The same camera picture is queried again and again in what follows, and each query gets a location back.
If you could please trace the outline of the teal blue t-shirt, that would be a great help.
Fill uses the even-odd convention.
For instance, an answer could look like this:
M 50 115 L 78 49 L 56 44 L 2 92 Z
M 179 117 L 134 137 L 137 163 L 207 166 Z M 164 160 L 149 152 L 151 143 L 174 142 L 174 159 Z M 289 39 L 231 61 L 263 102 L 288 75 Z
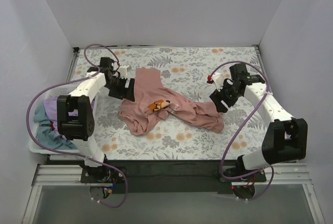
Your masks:
M 76 146 L 58 132 L 57 102 L 50 98 L 41 102 L 35 109 L 33 120 L 37 127 L 36 138 L 44 146 L 55 150 L 76 150 Z M 50 121 L 54 122 L 56 131 L 50 128 Z

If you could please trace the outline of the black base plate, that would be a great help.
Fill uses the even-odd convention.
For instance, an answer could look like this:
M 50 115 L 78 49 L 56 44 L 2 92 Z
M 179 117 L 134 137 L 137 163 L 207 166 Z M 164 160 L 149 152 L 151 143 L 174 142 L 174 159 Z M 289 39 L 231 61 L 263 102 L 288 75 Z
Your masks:
M 219 160 L 117 160 L 108 164 L 126 175 L 130 193 L 213 192 L 233 194 L 219 175 Z

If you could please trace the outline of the lavender t-shirt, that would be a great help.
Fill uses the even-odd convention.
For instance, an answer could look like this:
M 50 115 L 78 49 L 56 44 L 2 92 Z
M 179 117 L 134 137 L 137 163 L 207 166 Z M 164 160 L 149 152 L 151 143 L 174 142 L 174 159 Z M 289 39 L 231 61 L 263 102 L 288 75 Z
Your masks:
M 93 104 L 88 96 L 60 95 L 43 101 L 45 113 L 59 135 L 88 141 L 95 128 Z

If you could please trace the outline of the pink t-shirt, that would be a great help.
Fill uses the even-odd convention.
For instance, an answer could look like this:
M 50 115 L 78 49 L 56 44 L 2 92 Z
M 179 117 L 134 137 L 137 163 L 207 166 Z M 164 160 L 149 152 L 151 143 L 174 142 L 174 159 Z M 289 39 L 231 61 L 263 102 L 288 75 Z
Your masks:
M 186 124 L 219 133 L 224 128 L 222 114 L 213 102 L 195 102 L 162 85 L 161 72 L 136 69 L 135 101 L 124 99 L 118 118 L 135 136 L 150 132 L 160 120 L 174 115 Z

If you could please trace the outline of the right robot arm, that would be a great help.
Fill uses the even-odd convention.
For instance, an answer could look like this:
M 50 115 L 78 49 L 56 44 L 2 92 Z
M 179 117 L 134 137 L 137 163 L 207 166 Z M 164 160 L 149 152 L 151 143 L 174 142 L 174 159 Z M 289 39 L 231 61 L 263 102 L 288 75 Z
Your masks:
M 261 147 L 249 154 L 237 158 L 235 166 L 224 169 L 228 150 L 222 155 L 220 176 L 225 180 L 247 181 L 259 171 L 278 163 L 299 161 L 306 157 L 308 124 L 303 118 L 295 118 L 275 99 L 270 85 L 260 70 L 250 74 L 243 61 L 229 61 L 230 78 L 214 69 L 207 77 L 209 84 L 216 89 L 210 95 L 219 113 L 226 113 L 240 97 L 244 97 L 254 107 L 230 140 L 233 143 L 255 113 L 258 113 L 266 125 L 266 134 Z

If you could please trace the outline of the aluminium front frame rail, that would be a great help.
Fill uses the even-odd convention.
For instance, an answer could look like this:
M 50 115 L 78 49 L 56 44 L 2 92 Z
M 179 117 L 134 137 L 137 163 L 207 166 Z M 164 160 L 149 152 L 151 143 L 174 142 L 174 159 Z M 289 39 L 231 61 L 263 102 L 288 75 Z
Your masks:
M 119 184 L 106 203 L 102 185 L 77 164 L 36 169 L 23 223 L 324 223 L 302 163 L 276 165 L 242 182 L 218 177 L 219 161 L 118 161 Z

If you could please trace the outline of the white plastic laundry basket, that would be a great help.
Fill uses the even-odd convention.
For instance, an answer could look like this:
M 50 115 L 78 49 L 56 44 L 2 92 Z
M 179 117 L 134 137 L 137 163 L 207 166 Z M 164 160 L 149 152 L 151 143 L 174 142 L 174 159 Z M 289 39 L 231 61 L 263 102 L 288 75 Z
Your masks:
M 46 92 L 41 99 L 37 100 L 34 112 L 33 133 L 36 140 L 42 145 L 55 150 L 63 150 L 78 153 L 76 146 L 57 132 L 56 123 L 56 99 L 60 95 L 66 95 L 75 90 L 77 84 L 63 85 Z

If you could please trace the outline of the aluminium table edge rail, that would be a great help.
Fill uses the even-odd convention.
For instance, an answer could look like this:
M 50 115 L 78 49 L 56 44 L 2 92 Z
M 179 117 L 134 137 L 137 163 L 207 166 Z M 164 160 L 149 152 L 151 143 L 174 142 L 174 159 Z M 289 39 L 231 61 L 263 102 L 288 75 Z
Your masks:
M 79 52 L 80 52 L 79 47 L 73 47 L 73 57 L 72 57 L 72 60 L 71 60 L 70 66 L 69 66 L 69 71 L 68 71 L 68 74 L 66 77 L 66 82 L 69 82 L 72 80 Z

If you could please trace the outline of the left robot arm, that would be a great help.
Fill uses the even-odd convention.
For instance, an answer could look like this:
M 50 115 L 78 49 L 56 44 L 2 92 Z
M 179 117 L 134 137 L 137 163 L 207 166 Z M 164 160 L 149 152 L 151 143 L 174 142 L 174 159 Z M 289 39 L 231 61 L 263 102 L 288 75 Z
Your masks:
M 114 63 L 111 58 L 102 57 L 99 66 L 89 68 L 75 90 L 57 98 L 58 132 L 74 143 L 88 175 L 99 182 L 123 178 L 124 172 L 106 163 L 107 157 L 94 138 L 96 96 L 105 87 L 110 97 L 135 100 L 135 80 L 127 78 L 128 66 L 115 69 Z

